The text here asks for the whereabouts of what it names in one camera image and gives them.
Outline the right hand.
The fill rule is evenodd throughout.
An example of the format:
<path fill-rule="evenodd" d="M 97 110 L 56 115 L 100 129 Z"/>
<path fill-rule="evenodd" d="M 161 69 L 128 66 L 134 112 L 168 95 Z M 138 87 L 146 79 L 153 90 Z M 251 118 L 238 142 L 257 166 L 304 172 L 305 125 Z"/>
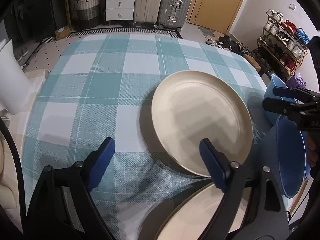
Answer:
<path fill-rule="evenodd" d="M 317 154 L 317 144 L 311 137 L 310 133 L 307 133 L 306 136 L 306 144 L 308 148 L 308 154 L 307 154 L 307 162 L 311 168 L 315 167 L 318 160 L 318 154 Z"/>

